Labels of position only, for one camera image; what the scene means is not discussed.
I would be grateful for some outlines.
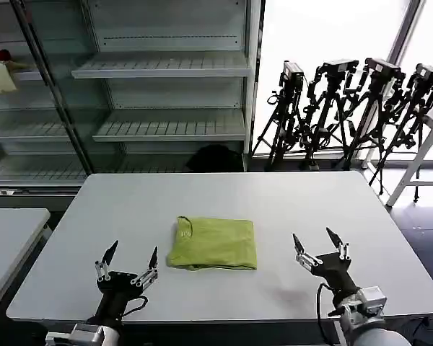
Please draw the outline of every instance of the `shelf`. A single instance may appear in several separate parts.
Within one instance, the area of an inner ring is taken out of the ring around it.
[[[191,157],[180,154],[128,154],[117,173],[182,173],[188,171],[185,166]]]
[[[81,185],[86,178],[75,155],[0,157],[0,185]]]
[[[32,67],[30,69],[19,70],[18,72],[13,72],[12,76],[17,81],[41,81],[42,76],[38,71],[37,67]]]
[[[95,141],[244,141],[241,110],[116,110]]]
[[[246,77],[239,51],[98,53],[72,71],[75,79],[141,77]]]

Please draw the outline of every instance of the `floor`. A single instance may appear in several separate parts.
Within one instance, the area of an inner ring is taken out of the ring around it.
[[[403,169],[385,170],[383,181],[388,192],[395,189],[403,173]],[[424,169],[421,178],[433,179],[433,169]],[[414,190],[415,187],[407,187],[389,212],[433,278],[433,187],[420,187],[417,203],[414,203]]]

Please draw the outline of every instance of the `gray table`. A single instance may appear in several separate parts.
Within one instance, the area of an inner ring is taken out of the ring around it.
[[[258,269],[167,267],[177,216],[252,220]],[[295,262],[291,233],[321,254],[333,250],[326,226],[351,244],[356,284],[378,285],[388,297],[387,315],[433,313],[432,279],[364,178],[311,172],[92,175],[7,314],[32,321],[91,317],[101,299],[95,260],[119,239],[111,270],[141,272],[159,247],[159,279],[146,292],[149,303],[127,322],[315,319],[322,280]],[[332,310],[329,293],[321,310]]]
[[[46,209],[0,208],[0,300],[42,238]]]

